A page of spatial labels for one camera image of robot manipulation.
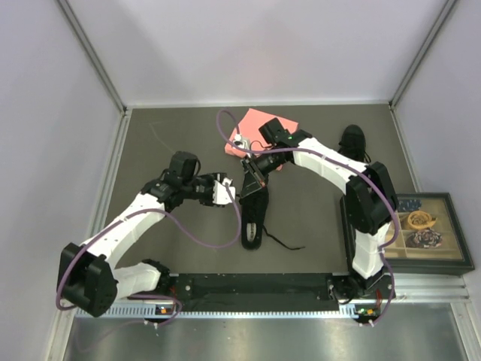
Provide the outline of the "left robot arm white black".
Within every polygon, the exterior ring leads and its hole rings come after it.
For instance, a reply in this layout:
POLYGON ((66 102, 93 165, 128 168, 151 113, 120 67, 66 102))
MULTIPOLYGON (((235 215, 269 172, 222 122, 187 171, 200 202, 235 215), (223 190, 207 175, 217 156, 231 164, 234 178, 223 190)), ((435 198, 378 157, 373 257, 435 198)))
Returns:
POLYGON ((208 207, 235 203, 235 188, 224 172, 201 174, 201 162, 192 153, 178 151, 161 175, 143 185, 132 203, 106 227, 61 252, 56 286, 60 311, 79 308, 93 317, 105 314, 120 299, 148 292, 162 298, 170 291, 168 270, 145 260, 118 268, 117 264, 141 236, 186 200, 208 207))

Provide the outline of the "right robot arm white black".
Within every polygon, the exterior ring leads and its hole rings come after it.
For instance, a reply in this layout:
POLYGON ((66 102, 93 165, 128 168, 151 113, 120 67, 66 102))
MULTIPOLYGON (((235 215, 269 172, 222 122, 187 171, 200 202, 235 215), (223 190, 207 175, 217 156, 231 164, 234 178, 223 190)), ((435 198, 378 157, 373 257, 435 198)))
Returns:
POLYGON ((384 164, 365 158, 365 139, 357 126, 348 126, 340 149, 332 150, 310 133, 290 132, 274 118, 259 132, 268 149, 248 150, 241 160, 244 182, 240 191, 241 243, 256 250, 267 234, 265 216, 269 203, 271 172, 290 162, 319 175, 342 193, 346 218, 355 230, 355 250, 349 271, 347 297, 366 298, 379 286, 385 269, 384 250, 390 223, 395 223, 398 198, 384 164))

